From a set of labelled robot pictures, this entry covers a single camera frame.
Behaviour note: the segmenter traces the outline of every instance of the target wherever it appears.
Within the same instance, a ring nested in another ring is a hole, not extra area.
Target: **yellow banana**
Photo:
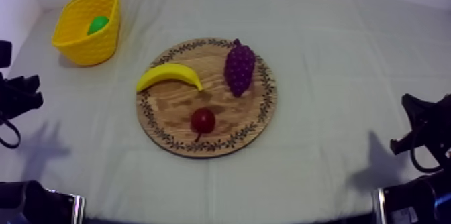
[[[193,69],[182,64],[166,63],[149,69],[141,76],[140,81],[138,81],[138,84],[136,85],[136,92],[143,91],[155,83],[169,79],[181,80],[188,84],[195,85],[199,91],[203,89],[201,81]]]

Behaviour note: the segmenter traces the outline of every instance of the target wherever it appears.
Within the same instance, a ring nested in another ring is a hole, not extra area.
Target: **plastic fruit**
[[[153,84],[163,80],[180,80],[185,83],[195,85],[199,91],[203,89],[201,81],[193,69],[182,64],[166,63],[149,69],[143,76],[141,76],[141,79],[136,85],[136,91],[143,91]]]
[[[102,30],[103,27],[107,25],[109,22],[107,17],[99,16],[94,18],[94,20],[91,22],[89,29],[88,29],[88,35],[91,35],[94,32],[97,32],[99,30]]]
[[[199,134],[195,141],[198,141],[202,134],[211,133],[215,129],[215,124],[215,114],[208,108],[194,111],[191,116],[191,127]]]
[[[256,57],[249,46],[241,45],[238,39],[234,44],[225,60],[224,77],[233,95],[241,97],[252,82]]]

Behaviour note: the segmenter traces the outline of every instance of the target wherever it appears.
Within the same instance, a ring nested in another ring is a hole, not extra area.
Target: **round wooden tray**
[[[240,98],[230,92],[224,77],[231,40],[199,38],[163,52],[150,68],[179,63],[193,68],[204,90],[181,82],[162,82],[136,95],[138,120],[146,134],[161,148],[188,158],[214,158],[248,145],[268,125],[276,108],[274,76],[257,56],[253,83]],[[191,115],[201,107],[215,113],[216,126],[199,141],[191,130]]]

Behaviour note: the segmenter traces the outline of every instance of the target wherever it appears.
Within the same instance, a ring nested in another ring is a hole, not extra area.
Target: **white table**
[[[13,120],[24,139],[0,148],[0,180],[86,196],[90,217],[245,224],[364,213],[372,189],[419,175],[389,151],[409,131],[401,95],[451,92],[450,16],[400,1],[122,0],[117,52],[90,68],[52,47],[59,14],[44,14],[11,71],[39,74],[44,105]],[[162,51],[207,36],[239,38],[260,54],[279,99],[248,147],[190,160],[148,139],[134,86]]]

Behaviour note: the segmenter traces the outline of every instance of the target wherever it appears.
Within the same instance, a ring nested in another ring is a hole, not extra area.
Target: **purple grapes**
[[[241,97],[252,82],[255,53],[249,46],[241,45],[239,39],[235,39],[234,44],[225,60],[224,77],[234,96]]]

